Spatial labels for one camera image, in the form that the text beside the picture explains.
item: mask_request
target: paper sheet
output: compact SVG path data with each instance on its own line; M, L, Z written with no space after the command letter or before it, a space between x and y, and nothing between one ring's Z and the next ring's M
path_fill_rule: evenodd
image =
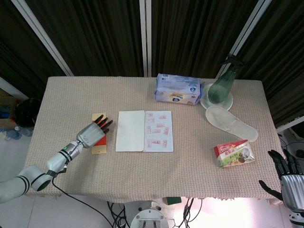
M144 111L120 111L116 137L117 152L144 149Z
M145 112L145 152L173 152L171 111Z

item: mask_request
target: white robotic arm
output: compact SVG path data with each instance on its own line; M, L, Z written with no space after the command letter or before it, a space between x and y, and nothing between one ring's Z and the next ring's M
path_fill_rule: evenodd
M103 115L89 124L77 135L77 140L70 142L62 148L57 154L47 161L47 173L44 173L36 165L24 168L17 177L8 181L0 182L0 203L4 203L28 192L31 187L35 191L43 190L59 173L66 172L68 164L82 152L83 148L91 148L106 133L107 128L113 121L105 118Z

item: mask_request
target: robot finger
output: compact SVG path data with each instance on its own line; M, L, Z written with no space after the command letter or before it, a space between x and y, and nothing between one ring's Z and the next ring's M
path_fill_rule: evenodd
M99 121L103 118L103 116L104 115L101 115L100 117L98 117L94 122L95 122L95 124L98 124L99 123Z
M261 185L262 189L264 189L266 192L268 192L270 195L273 195L274 197L278 198L279 200L283 201L282 193L272 190L270 187L268 187L264 181L259 180L259 184Z
M303 171L302 171L301 165L300 165L300 163L299 163L299 161L297 159L295 160L295 166L296 166L296 170L297 170L296 174L303 175Z
M99 124L97 124L98 126L102 126L102 125L104 125L105 124L105 122L108 120L108 117L107 118L105 118L104 120L102 120L102 122L100 122Z
M275 169L277 171L279 179L281 180L282 175L289 174L289 168L284 158L278 152L272 150L272 151L268 151L268 154L273 159L275 163Z
M107 134L109 132L110 129L105 129L104 130L104 134Z
M283 152L287 158L290 173L297 174L298 171L297 171L296 160L295 160L294 156L292 156L286 149L283 149Z
M109 121L107 124L101 127L101 130L105 131L105 129L113 123L113 120Z

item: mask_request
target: dark curtain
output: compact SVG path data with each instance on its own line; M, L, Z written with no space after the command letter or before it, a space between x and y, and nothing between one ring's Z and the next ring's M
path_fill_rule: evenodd
M76 76L143 76L138 0L26 0Z
M152 76L214 78L256 0L152 1Z
M48 77L63 71L10 0L0 1L0 18L0 77L42 98Z
M272 1L238 56L263 82L275 126L304 115L304 1Z

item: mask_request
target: knitted tablecloth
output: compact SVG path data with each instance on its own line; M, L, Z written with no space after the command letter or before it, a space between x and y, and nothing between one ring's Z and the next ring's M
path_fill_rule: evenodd
M202 79L206 83L214 79ZM160 197L254 197L273 198L258 183L264 180L279 190L274 163L267 151L281 151L262 83L236 80L230 112L256 128L251 142L255 162L219 168L214 146L241 139L212 126L205 109L197 105L154 100L155 78L51 77L48 79L25 166L37 165L45 172L46 161L76 139L91 122L92 113L106 112L114 123L107 134L107 153L85 149L69 163L55 183L68 193L112 202L151 200ZM119 111L172 111L174 152L116 152ZM59 194L49 184L41 192Z

